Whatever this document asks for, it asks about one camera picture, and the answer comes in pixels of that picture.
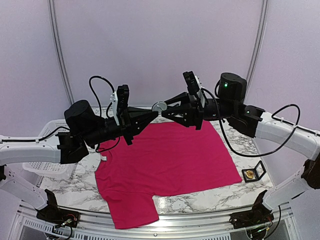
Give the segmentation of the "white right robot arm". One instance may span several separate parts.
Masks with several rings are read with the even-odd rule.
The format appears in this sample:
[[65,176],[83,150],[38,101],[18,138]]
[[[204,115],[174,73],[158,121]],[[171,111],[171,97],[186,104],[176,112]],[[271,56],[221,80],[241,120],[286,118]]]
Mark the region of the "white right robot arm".
[[231,214],[230,223],[236,229],[273,220],[273,210],[309,190],[320,188],[320,134],[277,117],[253,105],[245,105],[236,98],[192,96],[182,93],[166,100],[167,109],[161,115],[183,126],[200,128],[203,121],[227,120],[239,133],[278,144],[269,152],[282,148],[292,150],[306,158],[304,165],[275,187],[261,192],[252,208]]

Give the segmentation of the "silver round brooch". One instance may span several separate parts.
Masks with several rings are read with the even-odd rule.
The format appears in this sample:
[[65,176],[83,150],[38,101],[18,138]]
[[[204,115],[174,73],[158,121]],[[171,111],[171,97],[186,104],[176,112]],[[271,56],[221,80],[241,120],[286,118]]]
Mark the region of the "silver round brooch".
[[166,104],[164,101],[158,101],[158,102],[156,102],[156,103],[154,103],[154,104],[152,105],[151,110],[152,110],[153,112],[161,113],[161,112],[167,110],[167,107],[168,107],[168,106],[167,106],[167,104]]

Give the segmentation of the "magenta t-shirt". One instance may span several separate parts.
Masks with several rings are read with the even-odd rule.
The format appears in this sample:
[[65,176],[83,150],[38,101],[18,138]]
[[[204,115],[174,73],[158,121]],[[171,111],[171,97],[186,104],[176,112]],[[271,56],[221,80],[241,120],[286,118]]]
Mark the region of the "magenta t-shirt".
[[240,183],[225,144],[210,122],[200,130],[175,122],[152,123],[131,145],[121,139],[105,152],[95,171],[98,192],[118,230],[159,219],[153,197],[170,197]]

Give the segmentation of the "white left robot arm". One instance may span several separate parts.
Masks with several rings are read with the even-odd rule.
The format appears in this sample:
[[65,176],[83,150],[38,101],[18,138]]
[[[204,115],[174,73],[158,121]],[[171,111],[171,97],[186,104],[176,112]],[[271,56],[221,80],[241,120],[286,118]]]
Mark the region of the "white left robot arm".
[[158,112],[128,107],[122,111],[122,121],[114,117],[95,115],[86,101],[76,102],[65,111],[68,132],[57,132],[35,139],[14,140],[0,138],[0,188],[32,205],[38,219],[59,225],[76,223],[78,212],[58,207],[55,194],[48,189],[37,189],[21,177],[15,176],[9,164],[25,162],[50,162],[62,165],[80,162],[89,154],[88,147],[124,137],[128,145],[134,136],[151,123]]

